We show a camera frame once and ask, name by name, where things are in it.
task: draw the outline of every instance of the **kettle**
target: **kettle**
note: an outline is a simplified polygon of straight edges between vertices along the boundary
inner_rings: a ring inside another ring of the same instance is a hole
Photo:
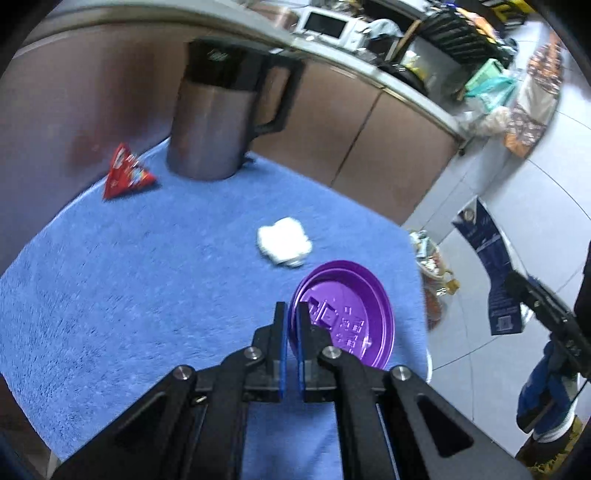
[[[255,137],[285,128],[305,64],[294,54],[273,53],[246,40],[203,37],[188,48],[167,164],[191,179],[226,179],[244,163]],[[274,118],[255,125],[262,88],[273,67],[284,67],[290,74]]]

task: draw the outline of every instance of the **plastic bag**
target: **plastic bag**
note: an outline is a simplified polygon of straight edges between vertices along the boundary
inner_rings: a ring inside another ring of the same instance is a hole
[[[474,134],[478,122],[480,122],[484,116],[484,113],[472,110],[456,115],[455,119],[462,130],[470,134]]]
[[[474,134],[479,137],[491,137],[505,132],[511,120],[511,109],[498,106],[491,113],[474,125]]]
[[[404,36],[404,33],[400,30],[398,24],[387,18],[374,20],[367,26],[367,28],[369,30],[369,38],[378,38],[380,35],[388,35],[398,38]]]
[[[482,82],[466,94],[466,101],[475,110],[485,114],[491,113],[496,107],[502,106],[509,99],[517,85],[517,80],[500,75]]]

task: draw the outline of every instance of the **red snack wrapper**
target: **red snack wrapper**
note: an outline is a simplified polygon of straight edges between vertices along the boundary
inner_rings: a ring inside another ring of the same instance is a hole
[[[124,193],[141,190],[155,182],[156,177],[146,170],[129,147],[122,143],[111,159],[103,198],[109,200]]]

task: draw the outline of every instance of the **tile floor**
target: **tile floor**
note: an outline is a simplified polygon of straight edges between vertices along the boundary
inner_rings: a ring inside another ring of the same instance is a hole
[[[548,32],[542,22],[529,22],[513,35],[520,49],[517,67],[525,67]],[[517,398],[548,333],[533,320],[520,335],[491,336],[488,277],[450,221],[480,195],[528,271],[573,305],[591,239],[591,87],[568,53],[564,64],[558,111],[530,158],[512,156],[499,137],[472,142],[405,224],[426,228],[440,242],[462,284],[430,333],[432,386],[513,455],[527,438],[515,424]],[[589,417],[591,387],[578,411]]]

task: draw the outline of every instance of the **kitchen counter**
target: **kitchen counter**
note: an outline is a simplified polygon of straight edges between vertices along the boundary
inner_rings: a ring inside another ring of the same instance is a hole
[[[451,114],[400,80],[354,55],[322,43],[306,41],[276,28],[267,18],[231,0],[64,0],[31,32],[25,43],[70,30],[74,25],[82,27],[114,20],[141,22],[156,19],[190,21],[264,40],[278,47],[306,52],[315,60],[329,63],[382,89],[433,121],[460,142],[467,139],[467,134]]]

